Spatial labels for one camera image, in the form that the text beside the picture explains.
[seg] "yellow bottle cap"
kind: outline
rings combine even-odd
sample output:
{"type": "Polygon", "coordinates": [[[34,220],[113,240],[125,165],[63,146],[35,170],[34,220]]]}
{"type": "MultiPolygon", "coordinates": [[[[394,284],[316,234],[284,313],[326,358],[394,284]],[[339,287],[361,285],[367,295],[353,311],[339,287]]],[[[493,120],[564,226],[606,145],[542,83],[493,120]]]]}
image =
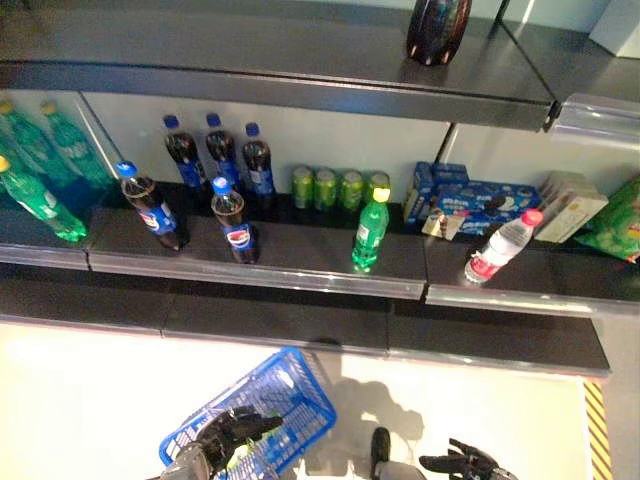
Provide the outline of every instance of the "yellow bottle cap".
{"type": "Polygon", "coordinates": [[[6,172],[7,170],[9,170],[9,168],[11,168],[9,160],[0,155],[0,173],[6,172]]]}
{"type": "Polygon", "coordinates": [[[51,115],[56,113],[56,110],[56,104],[51,101],[42,102],[42,105],[40,105],[40,112],[43,115],[51,115]]]}
{"type": "Polygon", "coordinates": [[[373,199],[376,202],[384,203],[389,200],[391,196],[391,190],[388,188],[374,188],[373,189],[373,199]]]}
{"type": "Polygon", "coordinates": [[[6,115],[7,113],[13,112],[13,103],[9,100],[2,100],[0,102],[0,114],[6,115]]]}

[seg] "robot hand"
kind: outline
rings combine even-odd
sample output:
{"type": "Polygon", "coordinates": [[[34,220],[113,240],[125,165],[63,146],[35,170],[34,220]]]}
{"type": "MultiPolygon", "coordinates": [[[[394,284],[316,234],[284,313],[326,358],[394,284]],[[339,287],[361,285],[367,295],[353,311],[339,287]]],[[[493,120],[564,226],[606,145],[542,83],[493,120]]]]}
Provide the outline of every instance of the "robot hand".
{"type": "Polygon", "coordinates": [[[450,480],[518,480],[482,450],[453,438],[449,439],[449,443],[459,452],[449,449],[448,455],[420,457],[420,464],[432,472],[448,473],[450,480]]]}
{"type": "Polygon", "coordinates": [[[257,442],[262,434],[282,425],[282,418],[265,418],[253,407],[239,407],[218,415],[180,450],[160,480],[210,480],[224,470],[241,445],[257,442]]]}

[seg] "pink bottle cap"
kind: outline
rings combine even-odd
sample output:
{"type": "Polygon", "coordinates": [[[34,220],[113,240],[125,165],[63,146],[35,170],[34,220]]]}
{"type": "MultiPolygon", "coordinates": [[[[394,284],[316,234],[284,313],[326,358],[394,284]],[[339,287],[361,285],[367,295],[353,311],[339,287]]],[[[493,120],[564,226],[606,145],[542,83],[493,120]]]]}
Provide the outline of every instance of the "pink bottle cap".
{"type": "Polygon", "coordinates": [[[522,223],[529,225],[530,227],[537,227],[542,223],[543,219],[544,216],[542,215],[542,212],[537,208],[529,208],[525,210],[522,215],[522,223]]]}

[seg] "green bottle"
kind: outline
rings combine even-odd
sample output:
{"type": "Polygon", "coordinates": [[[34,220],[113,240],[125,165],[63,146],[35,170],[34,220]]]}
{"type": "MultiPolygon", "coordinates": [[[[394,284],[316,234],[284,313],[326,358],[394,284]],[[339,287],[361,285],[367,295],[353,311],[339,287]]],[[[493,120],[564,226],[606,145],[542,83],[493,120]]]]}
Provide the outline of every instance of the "green bottle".
{"type": "Polygon", "coordinates": [[[95,190],[103,190],[114,184],[111,177],[87,141],[84,133],[58,112],[55,103],[44,102],[40,111],[49,120],[53,139],[67,159],[84,175],[95,190]]]}
{"type": "Polygon", "coordinates": [[[42,130],[17,113],[11,102],[0,102],[0,114],[11,126],[16,142],[51,180],[52,188],[64,190],[78,180],[79,173],[71,170],[42,130]]]}
{"type": "Polygon", "coordinates": [[[49,225],[58,237],[78,242],[87,236],[84,224],[58,202],[36,176],[19,165],[12,167],[3,156],[0,156],[0,181],[16,202],[49,225]]]}
{"type": "Polygon", "coordinates": [[[356,267],[365,272],[376,263],[380,243],[389,225],[389,210],[386,202],[390,194],[391,190],[388,188],[375,188],[372,201],[360,214],[356,245],[351,258],[356,267]]]}

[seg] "soda bottle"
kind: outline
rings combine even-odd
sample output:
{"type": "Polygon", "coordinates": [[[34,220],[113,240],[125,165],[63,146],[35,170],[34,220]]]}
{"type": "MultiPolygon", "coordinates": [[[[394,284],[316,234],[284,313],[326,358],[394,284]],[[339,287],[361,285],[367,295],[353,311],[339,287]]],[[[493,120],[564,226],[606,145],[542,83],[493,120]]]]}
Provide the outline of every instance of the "soda bottle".
{"type": "Polygon", "coordinates": [[[258,260],[258,245],[255,231],[244,218],[242,195],[231,188],[225,177],[216,177],[212,183],[214,196],[211,209],[222,225],[233,258],[238,263],[255,263],[258,260]]]}
{"type": "Polygon", "coordinates": [[[175,115],[167,115],[163,120],[169,130],[164,143],[169,155],[176,162],[185,185],[195,193],[200,204],[208,203],[211,199],[211,187],[198,157],[196,141],[188,133],[178,131],[180,123],[175,115]]]}
{"type": "Polygon", "coordinates": [[[13,199],[31,215],[49,225],[55,234],[69,242],[87,236],[87,228],[74,217],[43,183],[19,163],[11,165],[0,156],[0,180],[13,199]]]}
{"type": "Polygon", "coordinates": [[[55,103],[44,102],[40,111],[49,121],[54,141],[91,188],[105,190],[114,185],[114,178],[107,173],[84,133],[58,112],[55,103]]]}
{"type": "Polygon", "coordinates": [[[242,156],[249,167],[251,184],[253,192],[258,197],[258,203],[267,209],[273,205],[276,195],[271,173],[271,151],[269,145],[260,139],[257,123],[247,123],[246,131],[249,141],[242,147],[242,156]]]}
{"type": "Polygon", "coordinates": [[[123,179],[122,193],[160,244],[175,251],[184,247],[189,242],[188,233],[178,227],[156,183],[147,176],[138,175],[138,169],[131,162],[117,163],[116,171],[123,179]]]}
{"type": "Polygon", "coordinates": [[[64,191],[79,180],[80,172],[64,161],[42,130],[16,112],[11,102],[0,102],[0,114],[7,119],[17,143],[35,167],[47,175],[52,188],[64,191]]]}
{"type": "Polygon", "coordinates": [[[233,137],[222,130],[220,117],[217,113],[207,115],[207,124],[215,129],[207,135],[205,142],[211,157],[218,165],[218,174],[225,177],[232,188],[240,189],[240,176],[236,168],[236,144],[233,137]]]}
{"type": "Polygon", "coordinates": [[[360,225],[356,233],[356,242],[351,259],[356,267],[369,271],[371,265],[378,259],[380,242],[389,225],[389,200],[391,190],[388,188],[376,188],[373,190],[373,200],[362,210],[360,225]]]}

